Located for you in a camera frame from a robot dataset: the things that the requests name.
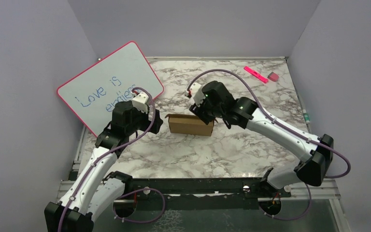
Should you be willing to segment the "brown cardboard box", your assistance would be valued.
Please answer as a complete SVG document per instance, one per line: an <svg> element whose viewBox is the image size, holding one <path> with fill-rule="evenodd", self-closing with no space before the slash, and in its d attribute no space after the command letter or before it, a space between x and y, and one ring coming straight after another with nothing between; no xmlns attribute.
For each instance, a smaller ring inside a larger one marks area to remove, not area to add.
<svg viewBox="0 0 371 232"><path fill-rule="evenodd" d="M197 116L184 114L167 114L165 118L168 119L171 133L187 135L211 136L215 123L218 123L214 119L210 123L205 124Z"/></svg>

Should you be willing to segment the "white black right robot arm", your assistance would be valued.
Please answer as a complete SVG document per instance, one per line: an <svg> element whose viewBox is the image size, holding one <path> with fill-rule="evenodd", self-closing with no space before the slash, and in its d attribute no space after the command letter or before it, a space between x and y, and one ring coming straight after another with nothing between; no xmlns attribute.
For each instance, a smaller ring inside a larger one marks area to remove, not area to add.
<svg viewBox="0 0 371 232"><path fill-rule="evenodd" d="M322 184L333 154L333 139L328 135L319 138L294 128L285 122L282 125L300 134L293 135L277 126L276 119L269 119L259 108L256 101L247 98L234 98L223 83L211 81L202 86L191 84L188 96L194 100L190 111L205 124L215 118L223 119L228 129L232 125L254 131L281 145L298 158L279 169L270 168L262 177L259 190L267 197L283 187L299 182L318 187Z"/></svg>

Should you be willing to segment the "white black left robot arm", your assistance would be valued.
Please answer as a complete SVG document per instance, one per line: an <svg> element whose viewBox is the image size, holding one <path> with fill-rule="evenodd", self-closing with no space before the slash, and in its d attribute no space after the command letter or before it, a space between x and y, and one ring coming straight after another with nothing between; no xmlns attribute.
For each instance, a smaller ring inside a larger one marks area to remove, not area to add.
<svg viewBox="0 0 371 232"><path fill-rule="evenodd" d="M91 232L99 214L117 197L132 194L130 175L113 177L100 187L106 172L124 149L145 136L157 134L163 121L152 100L119 102L112 120L97 136L90 160L74 184L57 202L49 202L44 210L49 232Z"/></svg>

